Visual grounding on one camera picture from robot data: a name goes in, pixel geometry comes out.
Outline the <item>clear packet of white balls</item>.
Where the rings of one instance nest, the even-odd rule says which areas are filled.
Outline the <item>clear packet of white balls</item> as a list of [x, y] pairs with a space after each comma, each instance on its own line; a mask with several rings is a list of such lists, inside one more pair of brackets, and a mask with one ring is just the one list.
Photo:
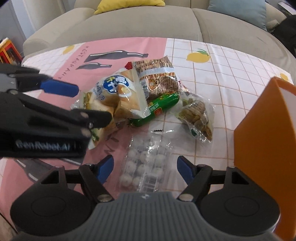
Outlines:
[[155, 130], [134, 135], [122, 162], [119, 190], [141, 193], [159, 191], [167, 182], [172, 149], [168, 133]]

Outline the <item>clear packet of brown nuts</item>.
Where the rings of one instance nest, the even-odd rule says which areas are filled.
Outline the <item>clear packet of brown nuts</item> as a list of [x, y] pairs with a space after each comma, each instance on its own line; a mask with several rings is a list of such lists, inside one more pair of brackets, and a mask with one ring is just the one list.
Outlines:
[[175, 116], [187, 125], [192, 137], [203, 143], [213, 139], [214, 107], [209, 99], [188, 91], [179, 92]]

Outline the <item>green sausage stick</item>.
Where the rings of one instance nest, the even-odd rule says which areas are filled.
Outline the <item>green sausage stick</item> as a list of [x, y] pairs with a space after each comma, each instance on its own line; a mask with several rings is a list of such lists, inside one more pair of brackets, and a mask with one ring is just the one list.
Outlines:
[[179, 99], [180, 96], [178, 93], [163, 94], [149, 103], [149, 116], [140, 119], [130, 119], [130, 126], [140, 127], [145, 125], [161, 115], [164, 111], [175, 106], [179, 102]]

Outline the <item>bread bun packet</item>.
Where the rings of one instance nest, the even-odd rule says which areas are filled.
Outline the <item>bread bun packet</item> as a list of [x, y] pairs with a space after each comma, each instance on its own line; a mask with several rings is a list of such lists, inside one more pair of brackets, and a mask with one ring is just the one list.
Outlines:
[[88, 92], [80, 94], [72, 109], [99, 110], [111, 113], [112, 120], [104, 128], [92, 128], [92, 139], [88, 148], [120, 130], [130, 119], [148, 117], [149, 110], [142, 84], [135, 69], [123, 70], [99, 80]]

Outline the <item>peanut snack packet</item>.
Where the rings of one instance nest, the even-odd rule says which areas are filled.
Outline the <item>peanut snack packet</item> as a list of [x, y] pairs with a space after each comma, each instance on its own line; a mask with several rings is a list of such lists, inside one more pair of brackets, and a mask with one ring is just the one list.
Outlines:
[[126, 68], [134, 68], [148, 101], [163, 94], [177, 93], [178, 79], [168, 56], [160, 59], [129, 62]]

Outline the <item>orange cardboard box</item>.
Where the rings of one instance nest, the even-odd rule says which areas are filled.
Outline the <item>orange cardboard box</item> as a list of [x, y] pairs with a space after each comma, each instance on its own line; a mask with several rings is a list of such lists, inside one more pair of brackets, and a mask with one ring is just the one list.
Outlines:
[[295, 238], [295, 86], [273, 77], [234, 130], [234, 165], [280, 207], [275, 233]]

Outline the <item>pink white lemon tablecloth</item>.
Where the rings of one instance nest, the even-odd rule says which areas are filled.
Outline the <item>pink white lemon tablecloth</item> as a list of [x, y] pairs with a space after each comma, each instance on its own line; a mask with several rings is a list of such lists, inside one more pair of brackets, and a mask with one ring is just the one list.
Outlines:
[[[96, 163], [108, 154], [114, 156], [114, 170], [104, 186], [113, 197], [121, 192], [117, 180], [120, 175], [121, 154], [125, 154], [135, 133], [163, 130], [173, 131], [173, 150], [169, 156], [171, 168], [165, 191], [177, 196], [186, 186], [177, 172], [176, 161], [180, 155], [194, 164], [206, 164], [216, 170], [225, 170], [234, 162], [233, 132], [255, 104], [270, 77], [284, 77], [292, 83], [291, 75], [265, 60], [238, 50], [219, 45], [171, 38], [119, 38], [80, 43], [27, 56], [22, 64], [40, 69], [41, 73], [62, 77], [73, 82], [81, 91], [88, 91], [95, 83], [139, 58], [99, 59], [91, 61], [111, 68], [79, 69], [92, 53], [123, 50], [128, 53], [148, 54], [147, 59], [168, 56], [182, 84], [194, 94], [209, 99], [214, 106], [213, 140], [202, 144], [188, 134], [172, 110], [164, 112], [148, 125], [138, 128], [123, 126], [107, 137], [105, 142], [89, 150], [83, 164]], [[1, 212], [11, 222], [10, 207], [13, 201], [49, 170], [36, 161], [1, 159]]]

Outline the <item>yellow cushion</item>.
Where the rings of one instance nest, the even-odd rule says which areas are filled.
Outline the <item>yellow cushion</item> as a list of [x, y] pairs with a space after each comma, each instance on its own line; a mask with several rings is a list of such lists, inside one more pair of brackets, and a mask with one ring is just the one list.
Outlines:
[[115, 11], [118, 9], [133, 8], [138, 6], [165, 6], [165, 1], [162, 0], [102, 0], [95, 15]]

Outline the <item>beige fabric sofa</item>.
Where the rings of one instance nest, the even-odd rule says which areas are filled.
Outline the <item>beige fabric sofa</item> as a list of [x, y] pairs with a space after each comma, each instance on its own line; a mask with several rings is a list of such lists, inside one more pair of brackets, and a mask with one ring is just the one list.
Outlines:
[[123, 37], [195, 40], [251, 54], [295, 76], [295, 57], [271, 33], [233, 16], [208, 10], [208, 1], [166, 1], [95, 14], [99, 1], [76, 1], [74, 8], [32, 34], [25, 56], [71, 44]]

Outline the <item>black backpack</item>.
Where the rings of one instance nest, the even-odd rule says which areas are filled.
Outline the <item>black backpack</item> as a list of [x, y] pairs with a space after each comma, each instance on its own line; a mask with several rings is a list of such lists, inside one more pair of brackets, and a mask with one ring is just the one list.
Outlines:
[[288, 50], [295, 49], [296, 15], [288, 16], [273, 32], [276, 37]]

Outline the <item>light blue cushion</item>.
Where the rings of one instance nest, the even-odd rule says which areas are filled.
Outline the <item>light blue cushion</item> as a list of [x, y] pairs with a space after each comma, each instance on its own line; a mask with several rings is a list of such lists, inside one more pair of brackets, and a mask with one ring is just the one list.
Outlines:
[[212, 0], [209, 11], [232, 16], [267, 31], [266, 3], [263, 0]]

